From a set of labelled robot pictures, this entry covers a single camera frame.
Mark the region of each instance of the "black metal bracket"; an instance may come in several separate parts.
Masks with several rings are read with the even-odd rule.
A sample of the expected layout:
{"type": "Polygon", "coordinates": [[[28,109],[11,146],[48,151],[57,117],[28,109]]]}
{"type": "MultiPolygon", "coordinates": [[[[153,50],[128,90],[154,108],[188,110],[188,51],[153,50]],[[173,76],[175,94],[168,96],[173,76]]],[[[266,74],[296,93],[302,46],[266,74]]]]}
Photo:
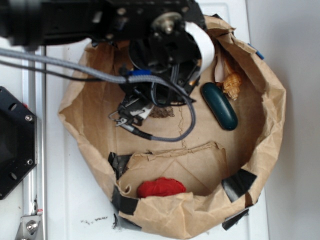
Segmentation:
{"type": "Polygon", "coordinates": [[[36,116],[0,86],[0,200],[35,167],[36,116]]]}

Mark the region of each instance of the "screw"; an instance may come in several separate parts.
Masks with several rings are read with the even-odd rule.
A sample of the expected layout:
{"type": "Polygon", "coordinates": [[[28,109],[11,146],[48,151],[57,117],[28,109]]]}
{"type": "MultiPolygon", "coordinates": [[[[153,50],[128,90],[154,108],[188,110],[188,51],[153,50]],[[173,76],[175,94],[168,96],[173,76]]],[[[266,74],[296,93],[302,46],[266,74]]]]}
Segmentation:
{"type": "Polygon", "coordinates": [[[165,20],[161,25],[162,31],[164,31],[168,35],[174,31],[174,26],[175,23],[171,20],[165,20]]]}
{"type": "Polygon", "coordinates": [[[35,221],[31,220],[26,224],[25,227],[29,232],[34,233],[37,230],[38,224],[35,221]]]}
{"type": "Polygon", "coordinates": [[[105,37],[106,37],[106,39],[111,40],[114,38],[114,35],[112,33],[109,33],[105,37]]]}
{"type": "Polygon", "coordinates": [[[136,11],[137,14],[142,14],[144,12],[144,9],[143,8],[138,8],[138,10],[136,11]]]}
{"type": "Polygon", "coordinates": [[[27,116],[25,116],[25,118],[24,118],[27,122],[33,122],[33,120],[34,120],[34,117],[33,116],[31,116],[31,115],[27,115],[27,116]]]}
{"type": "Polygon", "coordinates": [[[186,12],[189,11],[189,7],[188,6],[184,6],[181,10],[182,10],[183,13],[186,13],[186,12]]]}
{"type": "Polygon", "coordinates": [[[124,8],[124,7],[121,7],[119,8],[117,11],[116,11],[120,16],[122,15],[125,15],[127,10],[124,8]]]}

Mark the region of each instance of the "small figurine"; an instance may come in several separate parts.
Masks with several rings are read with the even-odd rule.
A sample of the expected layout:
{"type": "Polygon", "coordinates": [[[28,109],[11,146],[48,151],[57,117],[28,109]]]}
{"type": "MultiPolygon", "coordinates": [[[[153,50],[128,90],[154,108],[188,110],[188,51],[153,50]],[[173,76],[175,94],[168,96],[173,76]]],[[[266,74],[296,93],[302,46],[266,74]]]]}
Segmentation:
{"type": "Polygon", "coordinates": [[[222,83],[223,92],[228,94],[232,100],[237,100],[242,79],[240,74],[231,68],[227,58],[224,58],[224,75],[226,77],[222,83]]]}

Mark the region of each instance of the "white wall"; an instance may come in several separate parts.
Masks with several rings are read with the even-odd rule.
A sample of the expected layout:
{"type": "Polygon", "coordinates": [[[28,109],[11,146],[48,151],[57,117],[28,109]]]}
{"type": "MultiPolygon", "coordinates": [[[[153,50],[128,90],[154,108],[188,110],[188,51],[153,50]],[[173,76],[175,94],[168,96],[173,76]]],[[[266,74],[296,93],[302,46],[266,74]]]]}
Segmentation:
{"type": "Polygon", "coordinates": [[[265,188],[270,240],[320,239],[320,1],[247,0],[247,10],[251,43],[287,89],[265,188]]]}

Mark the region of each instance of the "red fabric ball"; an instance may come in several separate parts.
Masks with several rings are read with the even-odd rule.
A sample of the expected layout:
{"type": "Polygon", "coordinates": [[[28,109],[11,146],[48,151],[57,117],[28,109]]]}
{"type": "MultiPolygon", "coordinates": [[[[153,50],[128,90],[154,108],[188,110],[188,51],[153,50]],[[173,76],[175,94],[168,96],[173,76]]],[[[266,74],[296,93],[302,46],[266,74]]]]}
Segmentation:
{"type": "Polygon", "coordinates": [[[181,182],[165,177],[160,177],[155,181],[145,181],[137,190],[139,198],[148,196],[165,197],[185,192],[186,188],[181,182]]]}

